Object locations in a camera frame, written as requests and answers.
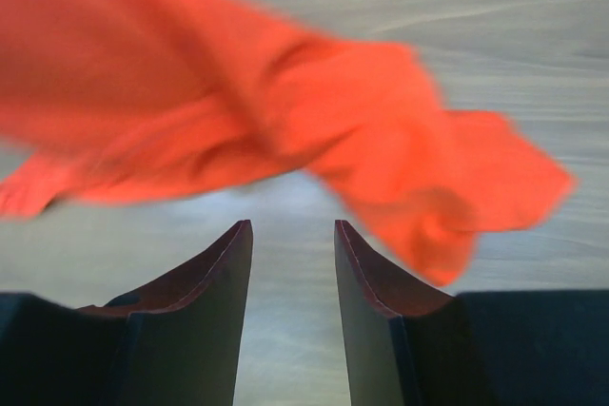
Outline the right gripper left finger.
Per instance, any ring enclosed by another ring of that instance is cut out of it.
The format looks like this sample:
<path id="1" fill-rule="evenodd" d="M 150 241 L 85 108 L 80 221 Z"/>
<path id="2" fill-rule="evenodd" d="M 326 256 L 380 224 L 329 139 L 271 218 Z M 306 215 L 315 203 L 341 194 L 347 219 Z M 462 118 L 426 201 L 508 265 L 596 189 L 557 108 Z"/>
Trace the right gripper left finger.
<path id="1" fill-rule="evenodd" d="M 122 318 L 103 405 L 230 405 L 253 253 L 249 221 L 161 277 L 85 313 Z"/>

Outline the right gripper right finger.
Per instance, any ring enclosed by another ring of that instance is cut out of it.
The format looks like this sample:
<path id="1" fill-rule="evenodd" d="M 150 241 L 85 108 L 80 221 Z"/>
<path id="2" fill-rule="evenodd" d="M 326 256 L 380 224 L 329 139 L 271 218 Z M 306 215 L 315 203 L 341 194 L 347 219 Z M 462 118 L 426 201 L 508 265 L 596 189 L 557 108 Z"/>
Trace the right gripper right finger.
<path id="1" fill-rule="evenodd" d="M 334 232 L 354 405 L 492 405 L 464 305 L 378 253 L 347 221 Z"/>

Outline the orange t shirt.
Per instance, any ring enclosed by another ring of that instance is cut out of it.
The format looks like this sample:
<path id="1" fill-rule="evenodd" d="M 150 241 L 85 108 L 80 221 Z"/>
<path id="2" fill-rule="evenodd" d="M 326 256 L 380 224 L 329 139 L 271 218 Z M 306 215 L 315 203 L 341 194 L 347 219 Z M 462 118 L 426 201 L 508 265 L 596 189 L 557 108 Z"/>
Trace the orange t shirt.
<path id="1" fill-rule="evenodd" d="M 1 0 L 1 213 L 138 203 L 297 169 L 447 285 L 484 232 L 546 219 L 572 177 L 500 114 L 454 110 L 407 47 L 244 0 Z"/>

